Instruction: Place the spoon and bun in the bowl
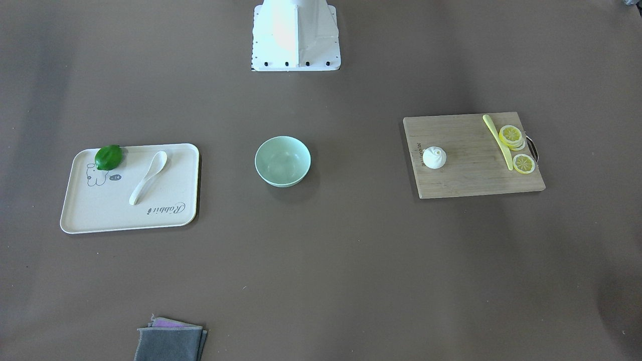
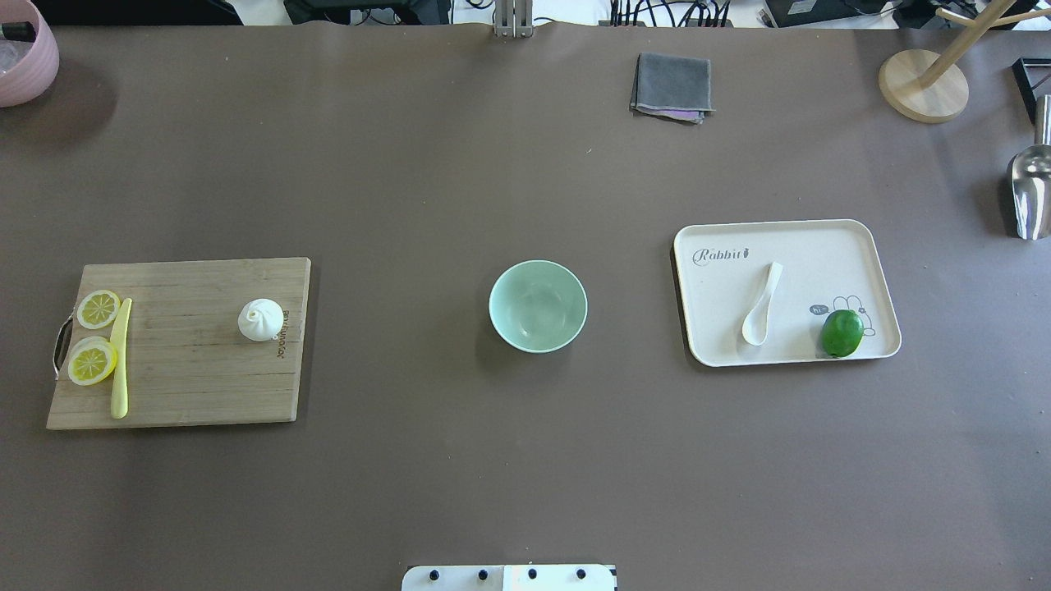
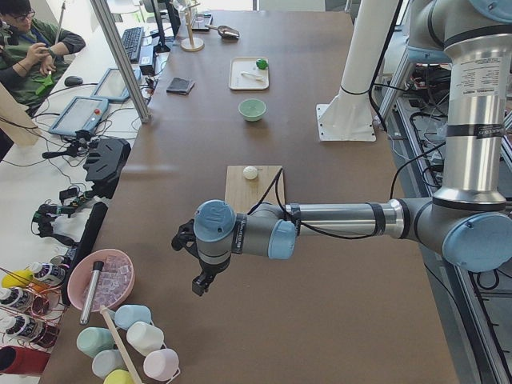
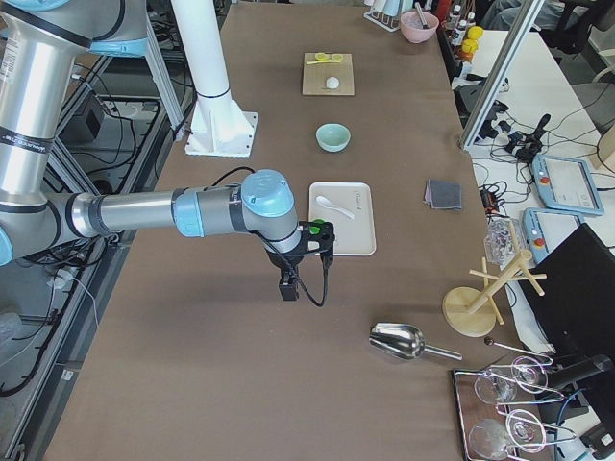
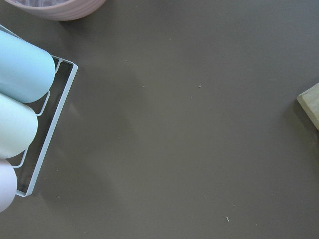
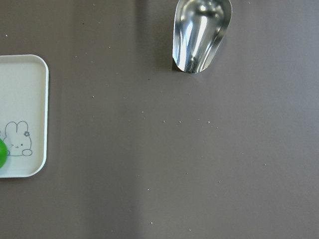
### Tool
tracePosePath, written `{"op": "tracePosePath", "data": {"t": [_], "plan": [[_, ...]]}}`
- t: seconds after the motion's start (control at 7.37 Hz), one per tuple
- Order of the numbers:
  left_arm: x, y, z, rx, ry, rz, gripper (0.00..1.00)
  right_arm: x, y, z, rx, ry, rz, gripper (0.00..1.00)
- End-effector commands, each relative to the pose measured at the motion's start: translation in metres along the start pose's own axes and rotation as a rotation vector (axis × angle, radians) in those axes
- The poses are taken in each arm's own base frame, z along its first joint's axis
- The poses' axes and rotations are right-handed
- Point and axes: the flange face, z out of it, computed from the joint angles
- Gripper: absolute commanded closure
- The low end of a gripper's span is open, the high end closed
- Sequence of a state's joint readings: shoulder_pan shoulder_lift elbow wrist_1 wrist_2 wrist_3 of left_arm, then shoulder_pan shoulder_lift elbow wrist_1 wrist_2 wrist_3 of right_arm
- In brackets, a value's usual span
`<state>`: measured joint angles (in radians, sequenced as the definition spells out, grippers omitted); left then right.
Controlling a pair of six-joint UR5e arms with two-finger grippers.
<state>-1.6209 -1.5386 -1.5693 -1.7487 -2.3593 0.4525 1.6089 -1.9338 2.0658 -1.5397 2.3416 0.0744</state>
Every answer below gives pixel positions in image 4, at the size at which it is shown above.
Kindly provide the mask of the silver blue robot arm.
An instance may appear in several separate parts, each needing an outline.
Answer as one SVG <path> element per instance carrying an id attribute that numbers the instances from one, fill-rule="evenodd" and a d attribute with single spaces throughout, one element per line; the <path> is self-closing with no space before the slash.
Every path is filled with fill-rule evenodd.
<path id="1" fill-rule="evenodd" d="M 333 261 L 333 226 L 300 221 L 287 179 L 271 169 L 243 182 L 164 192 L 94 195 L 41 191 L 65 92 L 83 53 L 142 57 L 142 1 L 5 1 L 8 41 L 1 64 L 1 260 L 128 230 L 175 227 L 186 237 L 257 236 L 281 271 L 287 301 L 305 291 L 299 263 Z"/>

